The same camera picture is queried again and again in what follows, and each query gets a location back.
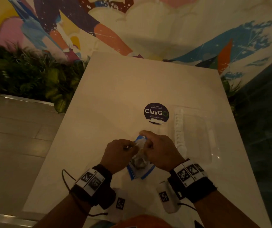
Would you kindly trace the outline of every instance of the cable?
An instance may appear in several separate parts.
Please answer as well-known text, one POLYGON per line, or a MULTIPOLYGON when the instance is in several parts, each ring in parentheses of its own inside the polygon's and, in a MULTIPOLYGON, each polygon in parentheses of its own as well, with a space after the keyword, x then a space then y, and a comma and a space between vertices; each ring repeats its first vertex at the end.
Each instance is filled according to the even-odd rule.
MULTIPOLYGON (((68 176, 70 176, 73 180, 76 180, 73 178, 73 176, 71 176, 65 169, 62 170, 62 179, 63 179, 63 182, 67 188, 67 190, 70 192, 70 188, 69 186, 67 185, 66 181, 65 181, 65 178, 64 178, 64 172, 68 174, 68 176)), ((108 215, 108 213, 100 213, 100 214, 89 214, 87 213, 83 207, 78 203, 77 199, 75 198, 75 196, 73 194, 71 194, 73 196, 73 200, 75 201, 75 203, 77 204, 77 206, 79 207, 79 209, 85 214, 85 215, 88 215, 90 217, 96 217, 96 216, 99 216, 99 215, 108 215)))
POLYGON ((184 204, 184 203, 177 203, 177 205, 184 205, 184 206, 187 206, 187 207, 190 207, 191 209, 197 211, 194 207, 191 207, 189 206, 188 204, 184 204))

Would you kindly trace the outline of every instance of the wrist strap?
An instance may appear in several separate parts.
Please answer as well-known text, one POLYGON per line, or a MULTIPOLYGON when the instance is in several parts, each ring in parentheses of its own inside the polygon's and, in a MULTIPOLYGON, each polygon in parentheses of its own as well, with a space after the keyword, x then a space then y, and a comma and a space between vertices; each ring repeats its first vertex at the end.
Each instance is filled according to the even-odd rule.
POLYGON ((116 198, 114 190, 110 187, 111 179, 111 172, 101 164, 96 165, 77 180, 70 193, 91 206, 99 204, 103 209, 107 209, 116 198))
POLYGON ((217 190, 200 165, 187 159, 170 171, 168 182, 179 199, 187 198, 195 203, 217 190))

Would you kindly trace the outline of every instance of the purple circular sticker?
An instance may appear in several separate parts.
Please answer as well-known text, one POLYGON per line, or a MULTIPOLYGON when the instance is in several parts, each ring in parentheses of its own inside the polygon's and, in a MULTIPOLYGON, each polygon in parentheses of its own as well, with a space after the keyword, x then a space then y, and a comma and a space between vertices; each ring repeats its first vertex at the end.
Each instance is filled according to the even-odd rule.
POLYGON ((161 125, 169 119, 169 111, 164 105, 154 102, 145 107, 144 116, 150 123, 161 125))

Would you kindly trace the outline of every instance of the person's left hand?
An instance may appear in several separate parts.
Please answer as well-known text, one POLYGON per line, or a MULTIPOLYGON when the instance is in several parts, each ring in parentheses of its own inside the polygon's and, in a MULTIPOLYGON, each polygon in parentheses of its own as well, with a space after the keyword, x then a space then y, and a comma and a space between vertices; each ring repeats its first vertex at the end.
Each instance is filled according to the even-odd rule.
POLYGON ((111 174, 119 172, 129 164, 131 158, 138 152, 138 147, 135 145, 136 143, 130 140, 113 140, 107 144, 100 164, 111 174))

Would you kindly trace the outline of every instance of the clear plastic tray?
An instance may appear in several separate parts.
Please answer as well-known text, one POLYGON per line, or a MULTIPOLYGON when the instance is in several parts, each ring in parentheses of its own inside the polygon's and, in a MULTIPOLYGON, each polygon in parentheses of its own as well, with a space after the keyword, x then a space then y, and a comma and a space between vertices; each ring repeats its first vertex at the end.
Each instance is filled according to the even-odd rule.
POLYGON ((211 162, 219 162, 219 149, 213 121, 208 112, 187 107, 174 108, 174 139, 177 149, 184 158, 208 165, 211 162), (181 129, 177 129, 178 118, 183 121, 183 135, 181 129), (185 143, 185 149, 179 148, 185 143))

